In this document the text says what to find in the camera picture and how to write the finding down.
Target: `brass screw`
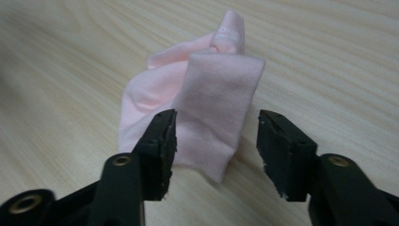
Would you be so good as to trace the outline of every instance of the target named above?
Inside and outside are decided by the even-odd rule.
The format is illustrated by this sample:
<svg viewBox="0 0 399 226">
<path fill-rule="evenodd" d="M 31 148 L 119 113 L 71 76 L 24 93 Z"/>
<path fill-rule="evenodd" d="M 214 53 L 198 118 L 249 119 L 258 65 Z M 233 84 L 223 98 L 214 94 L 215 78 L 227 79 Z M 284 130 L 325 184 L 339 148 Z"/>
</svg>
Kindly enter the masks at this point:
<svg viewBox="0 0 399 226">
<path fill-rule="evenodd" d="M 112 161 L 112 164 L 114 164 L 117 167 L 120 167 L 130 163 L 131 161 L 132 158 L 130 158 L 129 156 L 120 156 L 114 159 L 114 161 Z"/>
<path fill-rule="evenodd" d="M 9 208 L 9 212 L 11 214 L 22 214 L 31 209 L 34 209 L 37 205 L 41 203 L 41 196 L 40 195 L 28 195 L 20 200 L 16 201 L 14 204 L 11 205 Z"/>
<path fill-rule="evenodd" d="M 333 155 L 333 156 L 329 157 L 328 160 L 332 164 L 334 164 L 336 166 L 339 166 L 339 167 L 348 167 L 350 165 L 349 162 L 346 159 L 341 158 L 341 157 L 336 156 L 336 155 Z"/>
</svg>

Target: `wooden table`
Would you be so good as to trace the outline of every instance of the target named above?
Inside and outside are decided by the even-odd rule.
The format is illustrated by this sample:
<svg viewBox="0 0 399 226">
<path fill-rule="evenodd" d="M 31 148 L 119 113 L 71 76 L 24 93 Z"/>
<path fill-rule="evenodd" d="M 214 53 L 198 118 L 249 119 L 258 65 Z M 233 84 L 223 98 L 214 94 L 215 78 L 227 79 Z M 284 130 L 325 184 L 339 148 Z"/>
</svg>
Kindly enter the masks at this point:
<svg viewBox="0 0 399 226">
<path fill-rule="evenodd" d="M 45 187 L 61 198 L 117 151 L 120 97 L 148 54 L 217 28 L 235 9 L 247 54 L 267 65 L 240 148 L 217 185 L 174 168 L 147 225 L 311 225 L 263 174 L 261 108 L 354 159 L 399 195 L 399 3 L 379 1 L 27 1 L 0 3 L 0 202 Z"/>
</svg>

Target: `light wood surface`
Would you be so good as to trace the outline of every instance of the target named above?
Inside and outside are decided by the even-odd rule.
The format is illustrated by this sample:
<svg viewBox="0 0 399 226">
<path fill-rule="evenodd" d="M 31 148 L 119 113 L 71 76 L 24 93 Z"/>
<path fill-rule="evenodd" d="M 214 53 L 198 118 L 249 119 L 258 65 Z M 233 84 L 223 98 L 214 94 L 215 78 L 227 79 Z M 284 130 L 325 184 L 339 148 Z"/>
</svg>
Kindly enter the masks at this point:
<svg viewBox="0 0 399 226">
<path fill-rule="evenodd" d="M 175 168 L 147 225 L 311 225 L 279 198 L 255 148 L 261 108 L 355 160 L 399 195 L 399 2 L 0 1 L 0 202 L 33 188 L 58 198 L 100 177 L 117 151 L 120 97 L 148 54 L 246 21 L 266 68 L 222 184 Z"/>
</svg>

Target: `pink cloth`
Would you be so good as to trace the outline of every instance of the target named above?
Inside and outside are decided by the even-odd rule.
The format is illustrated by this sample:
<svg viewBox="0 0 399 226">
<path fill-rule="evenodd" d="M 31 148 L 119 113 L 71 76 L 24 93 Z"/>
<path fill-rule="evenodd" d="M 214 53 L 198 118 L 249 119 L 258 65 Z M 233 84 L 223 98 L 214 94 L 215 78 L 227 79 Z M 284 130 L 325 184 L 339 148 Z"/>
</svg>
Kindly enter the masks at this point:
<svg viewBox="0 0 399 226">
<path fill-rule="evenodd" d="M 173 164 L 221 182 L 264 67 L 262 59 L 244 56 L 244 35 L 244 20 L 227 11 L 216 32 L 149 56 L 148 70 L 123 93 L 120 153 L 132 151 L 156 113 L 174 108 Z"/>
</svg>

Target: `crumpled cloth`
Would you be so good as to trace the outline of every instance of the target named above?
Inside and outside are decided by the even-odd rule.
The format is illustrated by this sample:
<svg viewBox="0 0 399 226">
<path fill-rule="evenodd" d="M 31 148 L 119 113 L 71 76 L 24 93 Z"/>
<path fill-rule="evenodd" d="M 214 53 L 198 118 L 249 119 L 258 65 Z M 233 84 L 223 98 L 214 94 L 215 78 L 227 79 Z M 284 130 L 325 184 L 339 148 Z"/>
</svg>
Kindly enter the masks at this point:
<svg viewBox="0 0 399 226">
<path fill-rule="evenodd" d="M 152 117 L 177 110 L 174 165 L 202 170 L 216 182 L 238 148 L 264 60 L 245 56 L 244 20 L 226 12 L 217 31 L 148 57 L 121 103 L 119 152 L 129 153 Z"/>
</svg>

